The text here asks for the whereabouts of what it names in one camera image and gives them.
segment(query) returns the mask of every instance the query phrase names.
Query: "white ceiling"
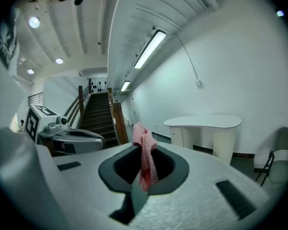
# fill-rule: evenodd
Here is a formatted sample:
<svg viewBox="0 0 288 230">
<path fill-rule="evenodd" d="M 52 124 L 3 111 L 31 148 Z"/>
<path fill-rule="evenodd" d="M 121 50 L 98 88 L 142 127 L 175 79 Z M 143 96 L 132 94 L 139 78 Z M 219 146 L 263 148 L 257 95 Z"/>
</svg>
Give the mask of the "white ceiling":
<svg viewBox="0 0 288 230">
<path fill-rule="evenodd" d="M 119 91 L 125 80 L 132 81 L 145 68 L 145 65 L 154 60 L 169 40 L 170 36 L 180 31 L 196 16 L 202 14 L 209 7 L 217 10 L 221 0 L 118 0 L 116 11 L 120 7 L 132 7 L 128 21 L 121 21 L 116 12 L 113 17 L 108 56 L 108 81 L 114 91 Z M 146 42 L 156 29 L 161 29 L 169 35 L 154 51 L 141 69 L 135 69 L 136 55 L 140 55 Z"/>
<path fill-rule="evenodd" d="M 17 20 L 20 57 L 27 61 L 18 67 L 18 74 L 30 81 L 71 69 L 107 67 L 108 39 L 117 0 L 84 0 L 80 6 L 74 0 L 65 2 L 27 3 Z M 28 24 L 36 16 L 37 29 Z M 63 58 L 58 65 L 56 58 Z M 29 76 L 27 69 L 35 74 Z"/>
</svg>

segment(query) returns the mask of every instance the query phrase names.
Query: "light fixture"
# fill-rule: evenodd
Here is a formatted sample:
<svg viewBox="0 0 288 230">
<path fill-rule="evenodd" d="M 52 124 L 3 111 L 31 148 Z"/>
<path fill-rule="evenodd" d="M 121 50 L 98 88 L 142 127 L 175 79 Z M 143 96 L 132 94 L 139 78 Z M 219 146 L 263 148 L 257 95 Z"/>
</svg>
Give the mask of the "light fixture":
<svg viewBox="0 0 288 230">
<path fill-rule="evenodd" d="M 157 46 L 161 43 L 161 41 L 167 36 L 167 34 L 161 30 L 156 30 L 155 34 L 152 36 L 152 38 L 149 40 L 147 45 L 145 46 L 144 51 L 140 54 L 138 57 L 138 60 L 136 61 L 134 68 L 141 68 L 142 65 L 146 62 L 148 57 L 152 54 L 152 52 L 157 48 Z"/>
<path fill-rule="evenodd" d="M 29 25 L 30 25 L 32 28 L 38 28 L 39 25 L 40 25 L 39 18 L 37 18 L 37 17 L 31 17 L 31 18 L 29 19 Z"/>
<path fill-rule="evenodd" d="M 58 64 L 62 64 L 62 63 L 63 63 L 63 59 L 62 59 L 62 58 L 57 58 L 57 59 L 56 59 L 56 62 L 57 62 Z"/>
<path fill-rule="evenodd" d="M 284 14 L 284 12 L 283 11 L 281 11 L 281 10 L 278 10 L 277 12 L 277 15 L 280 17 L 280 16 L 284 16 L 285 14 Z"/>
<path fill-rule="evenodd" d="M 123 87 L 122 87 L 122 89 L 121 89 L 121 91 L 125 91 L 125 89 L 128 87 L 128 85 L 129 85 L 129 83 L 130 83 L 130 81 L 125 81 L 124 82 L 124 85 L 123 85 Z"/>
</svg>

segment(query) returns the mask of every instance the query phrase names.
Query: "white table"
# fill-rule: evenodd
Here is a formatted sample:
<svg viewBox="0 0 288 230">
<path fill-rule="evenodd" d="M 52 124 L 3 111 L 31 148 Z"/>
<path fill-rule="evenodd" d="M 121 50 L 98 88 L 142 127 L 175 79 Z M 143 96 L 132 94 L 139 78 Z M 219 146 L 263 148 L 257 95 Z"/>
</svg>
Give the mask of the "white table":
<svg viewBox="0 0 288 230">
<path fill-rule="evenodd" d="M 164 125 L 169 126 L 172 144 L 193 149 L 193 127 L 217 128 L 214 133 L 213 155 L 230 164 L 235 146 L 235 127 L 241 124 L 241 118 L 230 115 L 197 115 L 169 119 Z"/>
</svg>

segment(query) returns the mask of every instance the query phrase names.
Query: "floor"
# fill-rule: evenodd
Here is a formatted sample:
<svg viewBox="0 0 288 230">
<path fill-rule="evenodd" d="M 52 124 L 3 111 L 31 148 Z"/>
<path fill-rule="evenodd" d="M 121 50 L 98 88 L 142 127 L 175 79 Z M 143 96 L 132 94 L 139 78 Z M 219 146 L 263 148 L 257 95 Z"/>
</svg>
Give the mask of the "floor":
<svg viewBox="0 0 288 230">
<path fill-rule="evenodd" d="M 126 126 L 126 131 L 127 131 L 128 140 L 132 141 L 132 126 Z M 153 137 L 156 141 L 171 144 L 171 141 L 169 139 L 156 136 L 156 135 L 153 135 Z M 254 173 L 254 159 L 233 157 L 230 165 L 253 180 L 255 180 L 257 176 L 259 175 L 259 173 Z M 257 183 L 259 185 L 263 181 L 264 176 L 265 176 L 265 173 L 263 173 L 258 179 Z M 279 193 L 283 191 L 284 187 L 285 187 L 285 184 L 273 183 L 270 181 L 269 177 L 267 177 L 263 185 L 263 189 L 270 196 L 278 195 Z"/>
</svg>

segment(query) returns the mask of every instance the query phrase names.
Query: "pink cloth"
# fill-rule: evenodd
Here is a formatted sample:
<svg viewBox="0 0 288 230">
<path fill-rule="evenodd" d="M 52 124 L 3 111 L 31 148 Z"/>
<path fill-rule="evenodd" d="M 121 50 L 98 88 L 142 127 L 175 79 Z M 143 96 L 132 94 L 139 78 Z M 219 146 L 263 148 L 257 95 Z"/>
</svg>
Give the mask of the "pink cloth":
<svg viewBox="0 0 288 230">
<path fill-rule="evenodd" d="M 152 137 L 152 133 L 148 129 L 144 128 L 141 122 L 137 123 L 133 127 L 132 141 L 134 145 L 140 145 L 142 148 L 142 165 L 139 176 L 143 191 L 147 191 L 150 185 L 159 181 L 151 154 L 151 151 L 157 147 L 157 142 Z"/>
</svg>

